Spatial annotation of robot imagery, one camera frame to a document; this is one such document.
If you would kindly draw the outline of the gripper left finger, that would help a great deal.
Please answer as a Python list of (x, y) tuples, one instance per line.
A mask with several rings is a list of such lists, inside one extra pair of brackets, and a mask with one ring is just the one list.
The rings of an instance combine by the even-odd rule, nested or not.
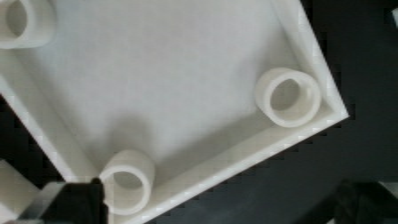
[(87, 183), (52, 182), (34, 197), (18, 224), (109, 224), (105, 188), (98, 178)]

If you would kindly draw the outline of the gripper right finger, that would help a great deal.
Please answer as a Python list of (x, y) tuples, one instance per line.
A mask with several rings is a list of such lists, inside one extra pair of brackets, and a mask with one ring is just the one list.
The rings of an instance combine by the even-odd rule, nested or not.
[(343, 180), (295, 224), (398, 224), (398, 187)]

